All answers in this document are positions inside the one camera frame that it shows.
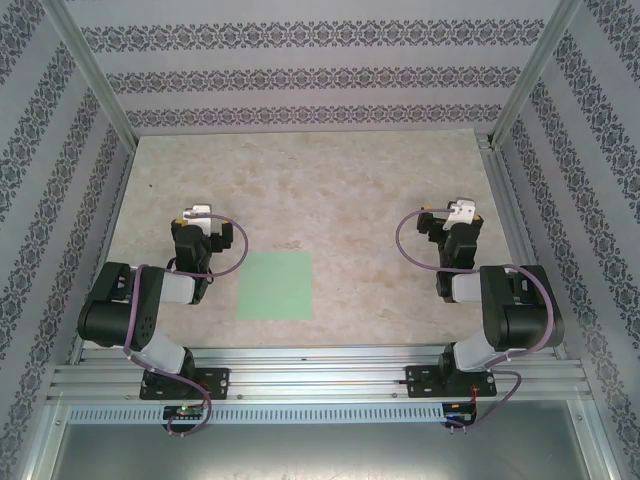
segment wall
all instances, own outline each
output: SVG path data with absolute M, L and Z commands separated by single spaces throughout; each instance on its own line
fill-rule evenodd
M 75 0 L 140 134 L 489 132 L 558 0 Z
M 623 478 L 640 478 L 639 32 L 640 1 L 585 0 L 502 146 Z
M 0 479 L 65 363 L 130 156 L 37 0 L 0 0 Z

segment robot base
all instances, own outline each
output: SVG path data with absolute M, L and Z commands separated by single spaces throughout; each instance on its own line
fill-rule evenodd
M 464 372 L 456 368 L 453 347 L 449 344 L 438 365 L 410 365 L 405 368 L 409 398 L 470 397 L 475 387 L 478 397 L 495 397 L 496 383 L 489 372 Z
M 211 400 L 227 399 L 228 368 L 196 368 L 193 381 L 209 392 Z M 177 380 L 163 381 L 160 385 L 156 374 L 145 370 L 140 386 L 140 400 L 202 400 L 202 393 L 188 386 L 185 389 L 185 384 Z

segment black mounting plate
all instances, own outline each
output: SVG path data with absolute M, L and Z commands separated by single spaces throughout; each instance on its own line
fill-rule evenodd
M 195 388 L 189 389 L 185 396 L 176 396 L 172 389 L 156 390 L 156 387 L 148 387 L 145 380 L 151 375 L 144 371 L 142 384 L 140 385 L 140 400 L 202 400 L 202 393 Z M 226 400 L 229 390 L 228 368 L 196 368 L 194 382 L 204 386 L 209 391 L 211 400 Z
M 488 372 L 455 371 L 446 382 L 438 365 L 409 365 L 404 372 L 409 398 L 470 397 L 474 386 L 478 397 L 495 397 L 498 393 Z

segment beige speckled floor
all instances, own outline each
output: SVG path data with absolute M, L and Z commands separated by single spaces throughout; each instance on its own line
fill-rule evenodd
M 477 264 L 510 260 L 470 130 L 144 137 L 109 258 L 165 265 L 170 221 L 211 203 L 247 230 L 252 251 L 313 254 L 313 320 L 237 321 L 238 274 L 198 306 L 164 305 L 159 324 L 185 346 L 446 343 L 481 325 L 479 305 L 449 305 L 435 277 L 396 250 L 395 227 L 424 204 L 474 198 L 485 218 Z M 436 263 L 411 222 L 407 250 Z M 242 251 L 214 256 L 220 271 Z

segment green square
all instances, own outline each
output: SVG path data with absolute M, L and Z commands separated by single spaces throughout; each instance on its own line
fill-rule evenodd
M 311 320 L 311 253 L 257 252 L 240 267 L 238 320 Z

